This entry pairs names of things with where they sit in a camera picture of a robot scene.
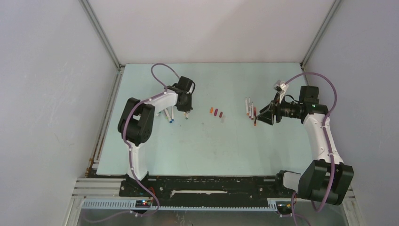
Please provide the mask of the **brown cap marker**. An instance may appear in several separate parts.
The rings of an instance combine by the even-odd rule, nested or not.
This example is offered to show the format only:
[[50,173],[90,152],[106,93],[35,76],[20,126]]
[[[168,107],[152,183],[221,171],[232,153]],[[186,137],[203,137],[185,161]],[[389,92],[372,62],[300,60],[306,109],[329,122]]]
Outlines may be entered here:
[[253,102],[251,102],[251,104],[250,104],[250,116],[251,116],[251,120],[254,120],[254,104],[253,104]]

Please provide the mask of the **magenta cap marker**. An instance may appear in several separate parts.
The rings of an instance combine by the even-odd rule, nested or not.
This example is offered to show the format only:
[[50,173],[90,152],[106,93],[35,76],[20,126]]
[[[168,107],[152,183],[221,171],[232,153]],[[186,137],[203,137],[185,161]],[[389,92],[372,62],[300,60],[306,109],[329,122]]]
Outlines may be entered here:
[[252,116],[252,102],[251,102],[250,98],[248,98],[248,115],[249,115],[250,119],[253,118],[253,116]]

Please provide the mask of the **orange cap marker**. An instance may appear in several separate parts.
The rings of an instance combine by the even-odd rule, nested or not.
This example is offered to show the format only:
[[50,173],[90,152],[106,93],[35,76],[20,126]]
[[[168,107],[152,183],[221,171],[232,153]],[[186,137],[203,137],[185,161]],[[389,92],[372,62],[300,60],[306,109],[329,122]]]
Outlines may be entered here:
[[249,102],[248,102],[248,99],[247,98],[245,98],[245,108],[246,108],[246,114],[248,115],[248,116],[250,116],[250,107],[249,107]]

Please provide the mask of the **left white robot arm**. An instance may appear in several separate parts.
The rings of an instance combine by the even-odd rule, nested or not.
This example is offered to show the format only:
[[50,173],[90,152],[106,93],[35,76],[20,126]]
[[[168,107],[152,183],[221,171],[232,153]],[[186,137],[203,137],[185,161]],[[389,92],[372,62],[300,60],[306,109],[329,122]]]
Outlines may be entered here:
[[142,150],[152,134],[156,113],[175,107],[188,115],[192,107],[192,95],[196,84],[187,77],[180,77],[178,83],[150,98],[139,100],[130,98],[118,123],[118,132],[128,148],[128,175],[134,178],[130,189],[137,196],[147,194],[149,184],[143,180],[148,174],[144,151]]

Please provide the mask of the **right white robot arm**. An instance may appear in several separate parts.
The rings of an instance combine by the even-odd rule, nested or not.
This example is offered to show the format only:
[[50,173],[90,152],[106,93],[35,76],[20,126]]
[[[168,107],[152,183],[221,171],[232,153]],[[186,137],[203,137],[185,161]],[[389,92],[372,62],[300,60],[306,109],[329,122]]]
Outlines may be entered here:
[[293,191],[302,199],[340,205],[354,176],[352,166],[344,164],[330,130],[328,107],[319,103],[319,89],[302,86],[298,101],[285,100],[286,84],[275,85],[274,99],[260,110],[256,119],[269,125],[282,118],[299,119],[308,134],[313,161],[304,173],[282,170],[274,192],[285,197]]

